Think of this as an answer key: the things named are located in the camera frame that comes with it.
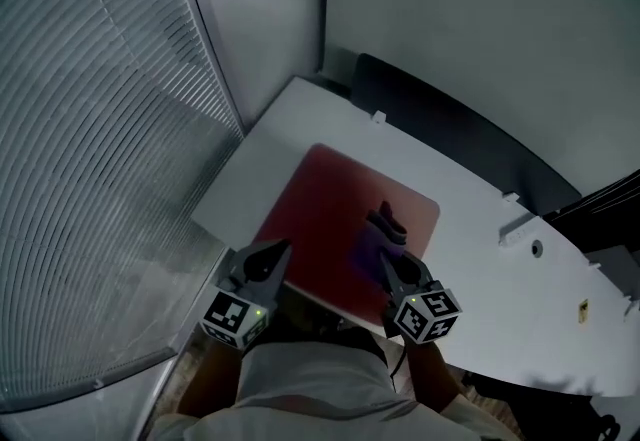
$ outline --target marker cube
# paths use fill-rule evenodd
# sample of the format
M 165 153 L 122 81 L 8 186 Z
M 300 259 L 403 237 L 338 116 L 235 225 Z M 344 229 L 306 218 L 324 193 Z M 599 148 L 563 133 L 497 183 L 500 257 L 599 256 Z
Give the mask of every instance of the marker cube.
M 200 320 L 211 337 L 245 349 L 269 325 L 269 311 L 236 294 L 216 287 L 214 299 Z
M 394 319 L 412 340 L 428 343 L 447 336 L 462 309 L 451 290 L 408 295 Z

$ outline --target purple object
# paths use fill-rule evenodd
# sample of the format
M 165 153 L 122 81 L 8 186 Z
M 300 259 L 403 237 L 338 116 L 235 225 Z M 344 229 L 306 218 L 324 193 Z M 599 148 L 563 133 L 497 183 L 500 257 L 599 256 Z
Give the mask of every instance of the purple object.
M 377 212 L 369 211 L 365 227 L 356 239 L 351 260 L 360 275 L 383 285 L 386 277 L 380 254 L 384 252 L 390 260 L 400 258 L 406 243 L 407 231 L 393 218 L 389 203 L 383 201 Z

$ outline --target white clip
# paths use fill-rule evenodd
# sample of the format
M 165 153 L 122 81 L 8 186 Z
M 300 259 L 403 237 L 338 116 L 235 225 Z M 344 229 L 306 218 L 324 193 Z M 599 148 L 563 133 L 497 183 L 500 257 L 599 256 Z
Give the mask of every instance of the white clip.
M 383 125 L 387 120 L 387 115 L 381 110 L 376 110 L 376 113 L 371 118 L 373 122 L 377 125 Z
M 627 321 L 627 317 L 629 316 L 629 313 L 631 313 L 635 308 L 640 308 L 640 299 L 635 299 L 635 300 L 631 300 L 631 297 L 629 297 L 629 306 L 627 306 L 627 309 L 624 312 L 624 322 Z
M 520 199 L 520 196 L 515 192 L 506 192 L 502 194 L 502 201 L 505 205 L 516 203 Z

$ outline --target red cutting board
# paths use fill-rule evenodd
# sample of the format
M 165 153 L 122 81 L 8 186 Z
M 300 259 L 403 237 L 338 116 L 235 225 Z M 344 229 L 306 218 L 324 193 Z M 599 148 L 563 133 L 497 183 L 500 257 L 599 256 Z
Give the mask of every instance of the red cutting board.
M 354 268 L 352 251 L 369 210 L 388 201 L 422 258 L 438 220 L 437 203 L 324 145 L 316 144 L 280 194 L 255 241 L 287 238 L 286 281 L 338 312 L 382 325 L 388 296 Z

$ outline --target round hole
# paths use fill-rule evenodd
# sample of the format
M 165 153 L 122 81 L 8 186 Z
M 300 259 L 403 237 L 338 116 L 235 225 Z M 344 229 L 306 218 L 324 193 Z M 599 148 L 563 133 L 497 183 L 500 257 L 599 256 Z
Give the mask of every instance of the round hole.
M 540 240 L 534 240 L 533 244 L 531 244 L 531 254 L 533 254 L 535 258 L 542 256 L 542 243 Z

